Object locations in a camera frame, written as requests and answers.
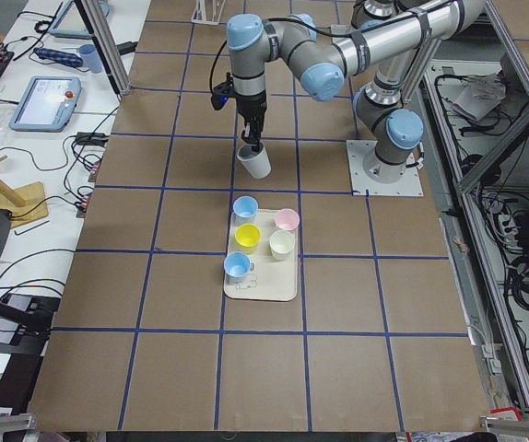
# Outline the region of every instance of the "pink cup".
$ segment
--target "pink cup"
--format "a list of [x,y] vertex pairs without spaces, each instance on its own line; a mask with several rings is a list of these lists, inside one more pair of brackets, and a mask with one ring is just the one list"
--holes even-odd
[[281,209],[275,215],[275,226],[293,232],[300,225],[300,215],[293,209]]

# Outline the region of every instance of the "blue cup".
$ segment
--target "blue cup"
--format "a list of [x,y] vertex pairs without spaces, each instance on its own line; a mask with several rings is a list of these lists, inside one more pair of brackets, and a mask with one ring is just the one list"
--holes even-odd
[[253,223],[258,212],[258,203],[252,196],[241,196],[234,201],[234,222],[236,226]]
[[250,258],[246,253],[234,251],[224,260],[224,271],[230,284],[241,283],[250,271]]
[[99,53],[94,44],[83,44],[78,48],[78,54],[82,58],[82,62],[93,74],[98,74],[102,71],[102,63],[100,62]]

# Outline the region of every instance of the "tablet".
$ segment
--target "tablet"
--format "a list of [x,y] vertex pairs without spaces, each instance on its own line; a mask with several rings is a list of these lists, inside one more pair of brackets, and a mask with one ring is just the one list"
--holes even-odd
[[[106,0],[99,0],[100,10],[103,15],[109,15],[109,5]],[[48,33],[54,37],[63,37],[65,39],[89,39],[87,27],[82,21],[82,17],[76,8],[74,0],[67,2],[57,17],[50,25]]]
[[73,76],[34,76],[9,127],[15,131],[61,132],[70,121],[81,90],[80,80]]

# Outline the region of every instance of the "tray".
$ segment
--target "tray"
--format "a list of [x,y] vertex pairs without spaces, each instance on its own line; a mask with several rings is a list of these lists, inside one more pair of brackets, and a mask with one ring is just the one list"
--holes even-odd
[[[224,293],[234,299],[261,301],[290,301],[298,294],[298,232],[295,232],[296,247],[284,261],[271,255],[268,240],[276,230],[277,210],[259,209],[254,224],[261,230],[261,240],[256,251],[248,255],[251,271],[241,283],[230,284],[224,275]],[[239,251],[234,234],[236,226],[229,229],[228,253]]]

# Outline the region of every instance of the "yellow cup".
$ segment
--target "yellow cup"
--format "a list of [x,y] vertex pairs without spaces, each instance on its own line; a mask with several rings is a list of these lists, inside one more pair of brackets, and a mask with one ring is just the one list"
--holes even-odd
[[254,253],[261,239],[261,231],[254,224],[242,224],[236,229],[234,238],[241,251]]

